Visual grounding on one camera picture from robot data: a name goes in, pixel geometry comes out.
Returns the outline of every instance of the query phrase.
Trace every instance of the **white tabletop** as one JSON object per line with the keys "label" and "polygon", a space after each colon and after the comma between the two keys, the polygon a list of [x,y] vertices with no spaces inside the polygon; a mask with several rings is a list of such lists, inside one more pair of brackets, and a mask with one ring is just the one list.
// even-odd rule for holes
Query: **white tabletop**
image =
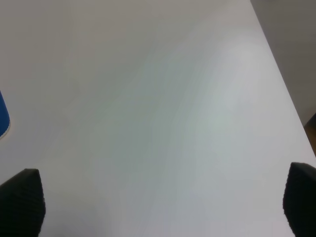
{"label": "white tabletop", "polygon": [[0,22],[0,181],[40,170],[41,236],[293,236],[288,169],[315,156],[249,0],[13,0]]}

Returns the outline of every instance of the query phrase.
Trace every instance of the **white table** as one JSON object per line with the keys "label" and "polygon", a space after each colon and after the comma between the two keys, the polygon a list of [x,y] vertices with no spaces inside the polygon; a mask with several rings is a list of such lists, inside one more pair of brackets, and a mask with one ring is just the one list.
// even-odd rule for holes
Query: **white table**
{"label": "white table", "polygon": [[12,0],[0,22],[0,181],[40,170],[41,236],[293,236],[288,169],[315,156],[248,0]]}

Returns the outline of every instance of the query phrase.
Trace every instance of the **textured black surface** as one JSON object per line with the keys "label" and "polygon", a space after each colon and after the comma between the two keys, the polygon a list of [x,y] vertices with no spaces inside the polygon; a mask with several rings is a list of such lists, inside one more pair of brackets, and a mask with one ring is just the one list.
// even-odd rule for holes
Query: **textured black surface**
{"label": "textured black surface", "polygon": [[25,169],[0,186],[0,237],[37,237],[44,216],[37,169]]}
{"label": "textured black surface", "polygon": [[316,169],[292,163],[283,198],[283,209],[296,237],[316,237]]}

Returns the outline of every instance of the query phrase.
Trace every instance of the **brown object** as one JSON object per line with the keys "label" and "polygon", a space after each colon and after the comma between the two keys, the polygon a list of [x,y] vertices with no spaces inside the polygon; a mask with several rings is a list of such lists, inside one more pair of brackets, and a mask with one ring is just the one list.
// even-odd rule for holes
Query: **brown object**
{"label": "brown object", "polygon": [[316,155],[316,114],[304,126],[306,135]]}

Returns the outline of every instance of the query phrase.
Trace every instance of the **blue cup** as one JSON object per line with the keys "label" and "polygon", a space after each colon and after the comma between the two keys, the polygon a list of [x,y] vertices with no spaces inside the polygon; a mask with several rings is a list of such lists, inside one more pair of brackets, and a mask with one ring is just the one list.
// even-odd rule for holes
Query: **blue cup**
{"label": "blue cup", "polygon": [[10,117],[6,109],[2,94],[0,92],[0,138],[2,138],[10,127]]}

